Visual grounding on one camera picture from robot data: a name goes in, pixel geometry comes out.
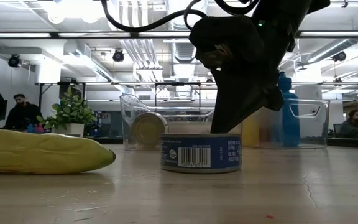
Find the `can label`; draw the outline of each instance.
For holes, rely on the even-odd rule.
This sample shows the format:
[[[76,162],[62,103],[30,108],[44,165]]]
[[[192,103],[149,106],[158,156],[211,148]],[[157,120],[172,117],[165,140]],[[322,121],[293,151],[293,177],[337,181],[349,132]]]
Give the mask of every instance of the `can label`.
[[[241,165],[237,137],[161,138],[161,164],[192,169],[223,169]]]

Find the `man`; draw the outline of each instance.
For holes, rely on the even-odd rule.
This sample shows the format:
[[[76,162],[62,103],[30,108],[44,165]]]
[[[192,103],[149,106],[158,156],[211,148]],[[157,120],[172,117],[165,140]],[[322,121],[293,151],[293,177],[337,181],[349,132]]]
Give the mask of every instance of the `man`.
[[[42,116],[37,105],[26,102],[23,94],[13,96],[16,106],[11,109],[4,129],[26,130],[30,124],[38,124],[37,116]]]
[[[358,109],[349,113],[349,119],[342,123],[339,133],[342,138],[358,139]]]

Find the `can lid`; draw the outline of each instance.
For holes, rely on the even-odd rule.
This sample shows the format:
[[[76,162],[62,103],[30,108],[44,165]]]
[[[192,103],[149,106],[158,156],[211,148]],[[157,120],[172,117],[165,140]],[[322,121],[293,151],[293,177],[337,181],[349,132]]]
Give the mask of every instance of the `can lid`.
[[[137,144],[155,147],[160,144],[159,134],[168,132],[168,123],[162,115],[147,112],[136,117],[131,128]]]

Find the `yellow banana toy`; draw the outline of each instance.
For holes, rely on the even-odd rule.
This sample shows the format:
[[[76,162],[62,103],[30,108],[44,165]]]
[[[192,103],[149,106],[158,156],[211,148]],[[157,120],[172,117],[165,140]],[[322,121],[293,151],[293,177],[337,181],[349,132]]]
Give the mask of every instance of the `yellow banana toy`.
[[[74,174],[108,166],[115,153],[94,140],[0,130],[0,172]]]

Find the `ceiling duct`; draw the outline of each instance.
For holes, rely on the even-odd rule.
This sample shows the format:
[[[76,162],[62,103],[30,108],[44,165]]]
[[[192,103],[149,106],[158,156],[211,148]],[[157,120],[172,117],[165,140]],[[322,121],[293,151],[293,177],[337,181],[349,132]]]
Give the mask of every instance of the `ceiling duct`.
[[[68,54],[72,57],[78,58],[78,60],[81,60],[83,65],[86,65],[89,69],[92,70],[92,72],[99,75],[100,77],[103,77],[107,82],[117,82],[117,80],[113,78],[112,74],[106,68],[104,68],[97,60],[93,59],[92,49],[86,44],[83,45],[81,50],[77,49],[75,50],[75,53],[70,52]],[[132,92],[132,90],[126,86],[115,85],[115,87],[122,93]]]
[[[310,54],[309,57],[307,58],[307,63],[320,62],[324,59],[327,59],[329,57],[332,57],[333,55],[338,54],[339,52],[357,43],[358,43],[358,38],[334,40],[331,43],[320,48],[316,52]]]
[[[172,14],[179,10],[184,10],[189,5],[190,0],[165,0],[165,5],[167,6],[168,14]],[[196,9],[206,13],[208,7],[208,0],[202,0],[199,3],[195,4],[192,9]],[[193,26],[200,17],[195,15],[188,16],[188,23],[189,25]],[[171,30],[188,30],[183,17],[180,16],[178,18],[173,19],[170,22],[170,29]],[[190,82],[190,78],[194,75],[195,67],[194,64],[189,64],[195,60],[196,49],[194,46],[188,42],[183,43],[183,41],[176,40],[172,41],[172,59],[173,62],[179,62],[179,64],[172,65],[173,67],[173,74],[177,78],[187,79],[187,82]],[[177,86],[176,92],[179,97],[189,97],[190,92],[186,92],[188,87],[187,86]]]

